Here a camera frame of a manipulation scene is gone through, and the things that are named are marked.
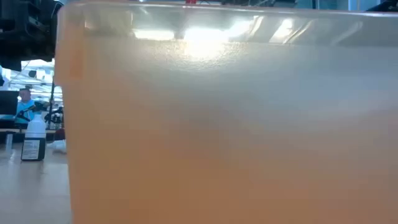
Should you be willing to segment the black background robot arms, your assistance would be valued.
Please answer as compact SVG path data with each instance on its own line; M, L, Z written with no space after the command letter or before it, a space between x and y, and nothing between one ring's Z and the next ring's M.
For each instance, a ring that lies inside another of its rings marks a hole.
M29 122L33 119L30 113L35 114L36 112L47 112L43 118L46 123L63 123L62 106L54 107L51 103L43 103L39 101L35 101L32 106L28 106L26 109L19 110L16 114L16 118Z

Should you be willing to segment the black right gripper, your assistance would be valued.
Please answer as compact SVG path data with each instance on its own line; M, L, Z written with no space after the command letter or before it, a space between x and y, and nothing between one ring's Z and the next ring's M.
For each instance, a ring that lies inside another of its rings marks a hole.
M381 0L381 3L369 8L367 12L398 12L398 0Z

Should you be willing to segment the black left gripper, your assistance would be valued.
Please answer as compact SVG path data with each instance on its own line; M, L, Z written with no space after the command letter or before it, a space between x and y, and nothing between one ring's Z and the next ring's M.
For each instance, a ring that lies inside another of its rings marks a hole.
M21 71L21 62L52 61L60 0L0 0L0 66Z

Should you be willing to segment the person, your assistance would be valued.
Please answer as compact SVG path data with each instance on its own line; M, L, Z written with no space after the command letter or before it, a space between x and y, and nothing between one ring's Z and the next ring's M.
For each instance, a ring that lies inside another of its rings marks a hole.
M27 110L31 106L34 106L34 100L31 98L31 92L28 88L22 88L19 90L20 102L17 104L17 115L22 115L24 118L16 117L16 123L27 124L28 120L32 120L35 116L32 110Z

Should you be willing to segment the black monitor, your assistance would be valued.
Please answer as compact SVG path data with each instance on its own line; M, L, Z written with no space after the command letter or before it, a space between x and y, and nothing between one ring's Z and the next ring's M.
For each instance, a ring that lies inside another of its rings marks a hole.
M17 113L18 91L0 91L0 115L15 115Z

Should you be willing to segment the black background rig frame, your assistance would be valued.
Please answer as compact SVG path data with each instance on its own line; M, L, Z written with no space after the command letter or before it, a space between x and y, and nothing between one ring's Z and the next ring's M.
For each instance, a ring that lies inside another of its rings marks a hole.
M50 101L49 101L49 113L45 115L45 121L47 122L48 130L58 130L63 128L63 120L64 113L63 107L59 106L56 110L53 110L54 102L54 92L55 92L55 83L52 81L52 87L50 92Z

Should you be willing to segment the orange translucent plastic bin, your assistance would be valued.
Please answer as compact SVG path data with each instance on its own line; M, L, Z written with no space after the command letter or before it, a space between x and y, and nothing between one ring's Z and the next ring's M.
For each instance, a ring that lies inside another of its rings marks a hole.
M398 12L58 14L72 224L398 224Z

